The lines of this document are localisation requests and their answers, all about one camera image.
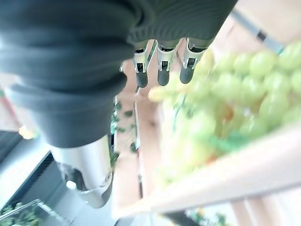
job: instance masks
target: green grape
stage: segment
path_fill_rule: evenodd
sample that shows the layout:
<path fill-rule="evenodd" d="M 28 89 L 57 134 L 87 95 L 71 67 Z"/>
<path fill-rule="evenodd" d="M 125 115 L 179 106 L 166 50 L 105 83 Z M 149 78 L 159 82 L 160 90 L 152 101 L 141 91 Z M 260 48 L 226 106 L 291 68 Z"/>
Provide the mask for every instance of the green grape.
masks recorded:
<path fill-rule="evenodd" d="M 258 117 L 248 117 L 241 125 L 239 133 L 249 138 L 262 136 L 268 132 L 266 122 Z"/>
<path fill-rule="evenodd" d="M 209 94 L 211 90 L 211 83 L 208 79 L 201 79 L 193 84 L 192 89 L 188 92 L 196 101 L 203 99 Z"/>
<path fill-rule="evenodd" d="M 301 69 L 296 70 L 291 76 L 291 85 L 293 91 L 301 96 Z"/>
<path fill-rule="evenodd" d="M 288 110 L 283 118 L 282 124 L 288 124 L 293 121 L 301 121 L 301 106 L 295 106 L 292 109 Z"/>
<path fill-rule="evenodd" d="M 155 181 L 160 187 L 165 187 L 170 183 L 182 179 L 190 173 L 192 168 L 184 165 L 164 165 L 155 171 Z"/>
<path fill-rule="evenodd" d="M 252 54 L 242 53 L 238 55 L 234 61 L 233 68 L 237 73 L 246 74 L 249 72 L 249 65 L 252 59 Z"/>
<path fill-rule="evenodd" d="M 288 45 L 279 55 L 278 65 L 291 70 L 301 65 L 301 44 Z"/>
<path fill-rule="evenodd" d="M 262 79 L 264 75 L 268 74 L 274 67 L 277 56 L 271 52 L 258 52 L 250 62 L 250 75 Z"/>
<path fill-rule="evenodd" d="M 219 73 L 231 71 L 236 57 L 236 53 L 226 53 L 217 61 L 214 66 L 214 71 Z"/>
<path fill-rule="evenodd" d="M 165 90 L 162 87 L 158 86 L 150 89 L 148 93 L 148 98 L 153 102 L 160 102 L 170 97 L 173 94 L 174 94 L 173 91 Z"/>
<path fill-rule="evenodd" d="M 279 71 L 273 71 L 271 74 L 267 75 L 263 84 L 269 92 L 288 93 L 291 89 L 291 84 L 287 75 Z"/>
<path fill-rule="evenodd" d="M 214 134 L 216 120 L 206 111 L 199 111 L 190 119 L 189 131 L 192 137 L 207 139 Z"/>
<path fill-rule="evenodd" d="M 231 73 L 223 73 L 213 83 L 212 92 L 222 99 L 235 100 L 241 93 L 241 81 Z"/>
<path fill-rule="evenodd" d="M 242 82 L 242 91 L 240 95 L 240 103 L 243 105 L 251 105 L 255 101 L 264 96 L 266 89 L 261 81 L 247 76 Z"/>
<path fill-rule="evenodd" d="M 232 131 L 237 131 L 245 119 L 243 110 L 241 108 L 235 107 L 233 109 L 233 113 L 234 115 L 230 121 L 222 122 L 222 137 L 228 137 Z"/>
<path fill-rule="evenodd" d="M 181 164 L 184 153 L 185 137 L 180 135 L 169 136 L 163 133 L 161 141 L 162 162 L 165 165 Z"/>
<path fill-rule="evenodd" d="M 265 120 L 269 126 L 278 125 L 289 107 L 289 100 L 283 93 L 272 93 L 265 97 L 260 109 L 259 117 Z"/>
<path fill-rule="evenodd" d="M 207 49 L 202 55 L 201 60 L 198 62 L 194 69 L 193 76 L 204 77 L 208 75 L 214 64 L 214 55 L 211 49 Z"/>
<path fill-rule="evenodd" d="M 186 166 L 196 167 L 206 164 L 214 156 L 215 149 L 196 139 L 188 139 L 184 144 L 182 162 Z"/>

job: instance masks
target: green leaf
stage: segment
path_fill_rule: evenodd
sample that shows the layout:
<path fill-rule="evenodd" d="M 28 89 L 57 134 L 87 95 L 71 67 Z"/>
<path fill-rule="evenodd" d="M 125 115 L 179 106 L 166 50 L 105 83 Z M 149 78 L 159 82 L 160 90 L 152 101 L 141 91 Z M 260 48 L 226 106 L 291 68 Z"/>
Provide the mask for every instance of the green leaf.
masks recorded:
<path fill-rule="evenodd" d="M 130 129 L 134 129 L 134 128 L 136 128 L 136 125 L 132 123 L 132 124 L 130 125 Z"/>
<path fill-rule="evenodd" d="M 116 111 L 119 111 L 120 109 L 121 109 L 121 103 L 120 103 L 120 101 L 118 101 L 117 104 L 115 104 L 115 106 L 114 106 L 114 111 L 116 112 Z"/>
<path fill-rule="evenodd" d="M 117 162 L 117 159 L 119 158 L 119 155 L 120 153 L 119 152 L 113 152 L 110 156 L 111 158 L 111 166 L 114 167 L 116 162 Z"/>
<path fill-rule="evenodd" d="M 133 111 L 130 110 L 130 111 L 123 112 L 123 115 L 127 118 L 130 118 L 133 116 Z"/>
<path fill-rule="evenodd" d="M 135 142 L 131 143 L 131 145 L 130 145 L 130 150 L 131 150 L 131 152 L 137 153 L 137 149 L 136 149 L 136 144 L 135 144 Z"/>
<path fill-rule="evenodd" d="M 119 119 L 116 115 L 113 114 L 113 115 L 111 116 L 111 121 L 112 121 L 112 122 L 119 122 L 120 119 Z"/>
<path fill-rule="evenodd" d="M 114 134 L 117 131 L 116 127 L 117 127 L 117 123 L 111 122 L 111 125 L 110 125 L 111 134 Z"/>
<path fill-rule="evenodd" d="M 221 226 L 225 226 L 226 225 L 226 217 L 223 214 L 217 213 L 216 217 L 218 219 L 218 223 Z"/>
<path fill-rule="evenodd" d="M 125 128 L 122 128 L 122 127 L 119 127 L 119 126 L 116 126 L 115 129 L 116 129 L 117 132 L 120 132 L 120 133 L 124 133 L 126 131 Z"/>
<path fill-rule="evenodd" d="M 19 208 L 19 207 L 21 207 L 21 206 L 23 206 L 23 203 L 21 203 L 21 202 L 18 202 L 18 203 L 16 204 L 16 207 L 15 207 L 15 209 L 17 209 L 17 208 Z"/>

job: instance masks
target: robotic hand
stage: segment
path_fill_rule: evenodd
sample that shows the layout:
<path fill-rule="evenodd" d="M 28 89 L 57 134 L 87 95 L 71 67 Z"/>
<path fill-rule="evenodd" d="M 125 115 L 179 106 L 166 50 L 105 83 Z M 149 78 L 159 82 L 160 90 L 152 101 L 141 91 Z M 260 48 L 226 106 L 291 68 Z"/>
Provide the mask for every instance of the robotic hand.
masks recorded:
<path fill-rule="evenodd" d="M 125 86 L 120 64 L 133 58 L 147 85 L 146 44 L 158 42 L 165 86 L 178 40 L 187 38 L 180 79 L 188 83 L 237 0 L 3 0 L 0 70 L 18 76 L 6 91 L 27 108 L 67 187 L 94 208 L 111 195 L 113 98 Z"/>

